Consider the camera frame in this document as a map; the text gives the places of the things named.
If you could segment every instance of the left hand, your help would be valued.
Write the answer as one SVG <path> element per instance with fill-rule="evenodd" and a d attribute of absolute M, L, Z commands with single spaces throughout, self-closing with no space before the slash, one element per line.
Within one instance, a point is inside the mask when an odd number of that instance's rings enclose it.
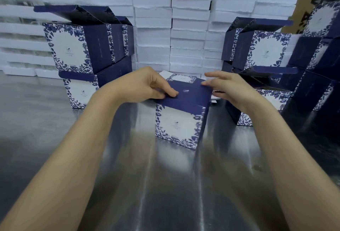
<path fill-rule="evenodd" d="M 139 103 L 147 99 L 163 99 L 165 94 L 157 89 L 172 97 L 178 95 L 162 76 L 147 66 L 105 84 L 97 92 L 108 92 L 121 103 Z"/>

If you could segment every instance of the right hand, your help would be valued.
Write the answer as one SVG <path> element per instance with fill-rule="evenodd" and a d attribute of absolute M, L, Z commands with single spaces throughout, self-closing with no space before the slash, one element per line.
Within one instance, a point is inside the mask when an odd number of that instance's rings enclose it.
<path fill-rule="evenodd" d="M 251 87 L 239 74 L 215 71 L 206 72 L 204 75 L 214 77 L 215 79 L 208 79 L 202 82 L 202 85 L 224 92 L 214 92 L 213 95 L 228 100 L 243 113 L 249 115 L 258 105 L 267 105 L 269 103 L 266 98 Z"/>

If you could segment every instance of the metal table surface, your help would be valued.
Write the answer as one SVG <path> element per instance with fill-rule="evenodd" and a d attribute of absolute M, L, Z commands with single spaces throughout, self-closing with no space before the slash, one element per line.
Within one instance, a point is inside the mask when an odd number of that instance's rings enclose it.
<path fill-rule="evenodd" d="M 0 94 L 1 221 L 82 110 L 59 79 L 0 72 Z M 312 151 L 328 144 L 320 162 L 340 175 L 338 147 L 289 115 Z M 222 101 L 197 151 L 155 137 L 154 126 L 152 101 L 118 109 L 79 230 L 288 230 L 253 128 L 236 126 Z"/>

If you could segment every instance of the forearm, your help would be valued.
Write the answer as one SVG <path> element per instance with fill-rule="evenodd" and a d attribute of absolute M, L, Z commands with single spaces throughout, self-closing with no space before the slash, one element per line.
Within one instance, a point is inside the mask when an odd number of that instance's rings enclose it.
<path fill-rule="evenodd" d="M 0 230 L 77 230 L 91 195 L 118 100 L 97 91 L 14 204 Z"/>
<path fill-rule="evenodd" d="M 309 155 L 278 111 L 265 103 L 255 107 L 250 117 L 291 230 L 339 227 L 338 187 Z"/>

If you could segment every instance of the hand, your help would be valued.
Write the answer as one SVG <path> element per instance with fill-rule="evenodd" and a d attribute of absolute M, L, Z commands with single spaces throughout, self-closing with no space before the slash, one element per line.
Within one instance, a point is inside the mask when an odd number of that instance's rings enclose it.
<path fill-rule="evenodd" d="M 251 87 L 240 75 L 235 73 L 215 71 L 206 72 L 207 77 L 215 77 L 202 82 L 202 85 L 210 86 L 216 91 L 213 95 L 232 103 L 240 111 L 250 114 L 257 105 L 270 104 L 269 101 Z"/>
<path fill-rule="evenodd" d="M 163 99 L 164 92 L 175 97 L 178 92 L 150 66 L 130 72 L 99 89 L 113 94 L 121 103 L 139 103 L 147 99 Z"/>

